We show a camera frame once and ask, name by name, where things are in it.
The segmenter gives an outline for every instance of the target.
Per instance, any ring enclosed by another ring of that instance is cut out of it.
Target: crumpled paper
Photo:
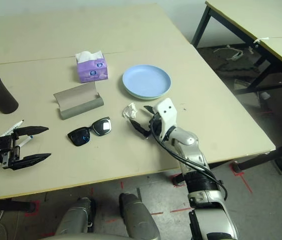
[[[135,119],[136,118],[136,105],[131,102],[122,112],[123,117],[126,119]]]

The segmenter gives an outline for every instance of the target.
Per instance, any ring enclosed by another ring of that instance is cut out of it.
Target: white wall
[[[113,6],[158,3],[191,41],[205,9],[205,0],[0,0],[0,16],[21,13],[38,13],[83,6]],[[240,43],[240,39],[211,19],[200,47]]]

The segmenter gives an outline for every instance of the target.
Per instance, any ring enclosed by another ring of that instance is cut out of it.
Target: plate
[[[171,79],[168,74],[153,65],[136,65],[123,74],[126,90],[136,98],[152,100],[168,92]]]

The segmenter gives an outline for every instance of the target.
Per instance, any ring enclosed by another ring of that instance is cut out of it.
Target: sunglasses
[[[111,131],[111,121],[109,117],[104,117],[95,121],[90,127],[80,127],[72,132],[68,133],[67,136],[71,142],[78,146],[86,144],[90,141],[90,130],[93,130],[97,135],[103,136]]]

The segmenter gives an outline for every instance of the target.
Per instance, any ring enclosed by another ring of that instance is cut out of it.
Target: tissue box
[[[97,58],[77,63],[77,73],[81,83],[108,79],[105,58]]]

